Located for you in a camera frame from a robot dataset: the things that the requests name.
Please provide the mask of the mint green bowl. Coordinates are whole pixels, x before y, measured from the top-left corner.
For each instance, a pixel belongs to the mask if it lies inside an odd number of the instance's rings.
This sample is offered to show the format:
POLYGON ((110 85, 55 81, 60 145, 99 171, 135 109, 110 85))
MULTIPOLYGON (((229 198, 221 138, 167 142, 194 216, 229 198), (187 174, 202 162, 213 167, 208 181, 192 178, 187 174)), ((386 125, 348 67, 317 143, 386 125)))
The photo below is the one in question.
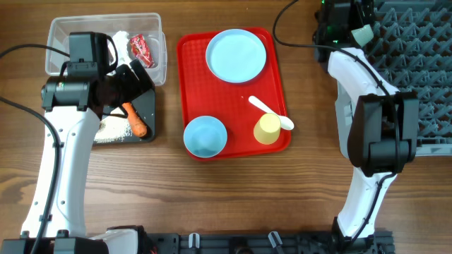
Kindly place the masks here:
POLYGON ((361 28, 357 28, 351 31, 353 40, 359 47, 364 47, 367 43, 373 40, 374 33, 369 24, 364 25, 361 28))

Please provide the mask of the red strawberry snack wrapper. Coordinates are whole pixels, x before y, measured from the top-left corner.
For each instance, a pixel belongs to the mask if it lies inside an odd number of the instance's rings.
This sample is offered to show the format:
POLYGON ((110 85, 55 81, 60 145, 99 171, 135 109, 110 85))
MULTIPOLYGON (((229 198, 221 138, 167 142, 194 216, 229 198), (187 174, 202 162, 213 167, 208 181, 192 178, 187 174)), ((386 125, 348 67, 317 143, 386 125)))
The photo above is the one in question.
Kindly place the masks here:
POLYGON ((151 55, 150 47, 146 42, 142 34, 138 34, 129 40, 131 45, 131 51, 135 57, 142 63, 146 68, 151 68, 154 65, 154 61, 151 55))

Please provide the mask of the white tissue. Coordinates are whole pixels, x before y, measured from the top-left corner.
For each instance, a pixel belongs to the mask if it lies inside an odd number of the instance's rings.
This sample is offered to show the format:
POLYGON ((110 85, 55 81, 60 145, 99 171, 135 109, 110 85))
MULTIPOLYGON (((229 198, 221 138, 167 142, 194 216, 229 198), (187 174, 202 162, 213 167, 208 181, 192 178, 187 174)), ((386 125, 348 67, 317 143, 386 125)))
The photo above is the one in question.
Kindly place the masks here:
POLYGON ((130 62, 131 58, 129 57, 128 45, 128 32, 118 31, 115 35, 113 35, 112 40, 114 42, 115 47, 117 48, 118 53, 118 64, 117 66, 126 64, 128 67, 131 67, 130 62))

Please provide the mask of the white rice pile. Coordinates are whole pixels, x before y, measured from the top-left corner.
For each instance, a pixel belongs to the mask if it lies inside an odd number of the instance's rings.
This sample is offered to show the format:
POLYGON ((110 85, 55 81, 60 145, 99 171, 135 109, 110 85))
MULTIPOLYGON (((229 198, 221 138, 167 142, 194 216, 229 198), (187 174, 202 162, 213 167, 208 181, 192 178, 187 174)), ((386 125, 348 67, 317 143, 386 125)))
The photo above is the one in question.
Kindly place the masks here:
POLYGON ((112 116, 113 114, 123 114, 123 111, 117 107, 112 110, 110 116, 101 120, 100 128, 94 139, 96 143, 123 142, 126 138, 133 136, 128 119, 112 116))

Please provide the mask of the orange carrot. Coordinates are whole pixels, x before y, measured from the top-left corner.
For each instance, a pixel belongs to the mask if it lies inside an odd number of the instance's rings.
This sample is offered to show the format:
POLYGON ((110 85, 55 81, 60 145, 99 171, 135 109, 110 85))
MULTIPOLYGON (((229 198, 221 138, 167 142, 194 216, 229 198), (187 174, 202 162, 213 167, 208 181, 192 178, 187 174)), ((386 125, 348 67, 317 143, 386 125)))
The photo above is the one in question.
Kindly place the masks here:
POLYGON ((132 133, 139 138, 145 137, 148 133, 148 128, 140 119, 132 104, 130 102, 126 102, 122 104, 122 107, 128 114, 127 119, 129 121, 132 133))

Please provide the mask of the light blue bowl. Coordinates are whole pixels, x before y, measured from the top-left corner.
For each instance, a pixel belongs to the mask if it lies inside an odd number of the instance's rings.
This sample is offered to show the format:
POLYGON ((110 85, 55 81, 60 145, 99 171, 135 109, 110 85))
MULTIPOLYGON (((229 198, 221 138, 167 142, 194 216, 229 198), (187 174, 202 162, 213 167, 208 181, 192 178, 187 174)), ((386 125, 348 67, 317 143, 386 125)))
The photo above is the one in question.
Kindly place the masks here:
POLYGON ((228 134, 224 124, 213 116, 199 116, 184 129, 185 148, 195 157, 207 159, 222 152, 228 134))

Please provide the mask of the light blue plate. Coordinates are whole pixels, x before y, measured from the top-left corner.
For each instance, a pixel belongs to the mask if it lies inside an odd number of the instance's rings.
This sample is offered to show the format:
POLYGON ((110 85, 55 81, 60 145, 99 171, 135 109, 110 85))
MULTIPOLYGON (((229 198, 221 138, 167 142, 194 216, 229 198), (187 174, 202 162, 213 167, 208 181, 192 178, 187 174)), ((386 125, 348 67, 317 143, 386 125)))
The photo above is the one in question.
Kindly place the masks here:
POLYGON ((206 49, 210 72, 228 83, 245 83, 254 79, 266 65, 266 48, 252 32, 224 30, 215 35, 206 49))

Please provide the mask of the white plastic spoon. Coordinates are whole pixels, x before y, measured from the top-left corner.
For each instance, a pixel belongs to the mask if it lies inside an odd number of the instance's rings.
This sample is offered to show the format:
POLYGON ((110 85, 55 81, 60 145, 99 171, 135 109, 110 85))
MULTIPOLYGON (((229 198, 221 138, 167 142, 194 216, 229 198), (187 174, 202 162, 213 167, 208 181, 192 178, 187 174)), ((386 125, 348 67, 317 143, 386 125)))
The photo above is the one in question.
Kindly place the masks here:
POLYGON ((287 116, 283 116, 283 115, 279 115, 279 114, 275 113, 270 107, 268 107, 265 103, 263 103, 257 97, 255 97, 253 95, 249 96, 248 101, 255 107, 264 111, 265 113, 275 114, 280 119, 282 129, 284 129, 286 131, 291 131, 295 128, 295 124, 291 119, 289 119, 287 116))

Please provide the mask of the yellow plastic cup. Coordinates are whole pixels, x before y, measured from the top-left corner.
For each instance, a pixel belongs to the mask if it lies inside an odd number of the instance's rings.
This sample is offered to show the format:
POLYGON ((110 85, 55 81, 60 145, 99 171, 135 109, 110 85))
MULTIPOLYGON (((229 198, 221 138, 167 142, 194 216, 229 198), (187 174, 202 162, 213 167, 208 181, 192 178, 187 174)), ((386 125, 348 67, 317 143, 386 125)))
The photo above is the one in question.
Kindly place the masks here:
POLYGON ((264 145, 275 143, 280 136, 281 122, 276 114, 265 113, 254 126, 254 137, 264 145))

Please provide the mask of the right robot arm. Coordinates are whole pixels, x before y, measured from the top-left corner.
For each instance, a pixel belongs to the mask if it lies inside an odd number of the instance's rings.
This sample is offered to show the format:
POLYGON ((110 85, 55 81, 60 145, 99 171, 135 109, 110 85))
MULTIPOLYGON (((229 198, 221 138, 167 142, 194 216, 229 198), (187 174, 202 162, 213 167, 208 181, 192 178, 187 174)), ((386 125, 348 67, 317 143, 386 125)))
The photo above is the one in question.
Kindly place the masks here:
POLYGON ((323 0, 315 17, 315 58, 338 83, 340 149, 353 165, 331 247, 364 253, 376 246, 374 223, 387 190, 415 158, 419 101, 385 81, 364 55, 374 36, 373 1, 323 0))

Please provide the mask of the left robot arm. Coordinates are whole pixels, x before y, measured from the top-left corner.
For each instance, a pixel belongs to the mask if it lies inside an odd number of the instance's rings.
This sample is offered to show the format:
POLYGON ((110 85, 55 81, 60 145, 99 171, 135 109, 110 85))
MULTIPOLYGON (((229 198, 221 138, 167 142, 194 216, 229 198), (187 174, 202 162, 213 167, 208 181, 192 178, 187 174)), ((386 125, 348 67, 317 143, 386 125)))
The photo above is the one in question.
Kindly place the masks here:
POLYGON ((70 62, 42 87, 47 137, 33 204, 20 237, 2 253, 145 253, 152 248, 142 226, 116 226, 88 237, 83 211, 88 162, 105 107, 119 107, 151 91, 137 60, 117 68, 70 62))

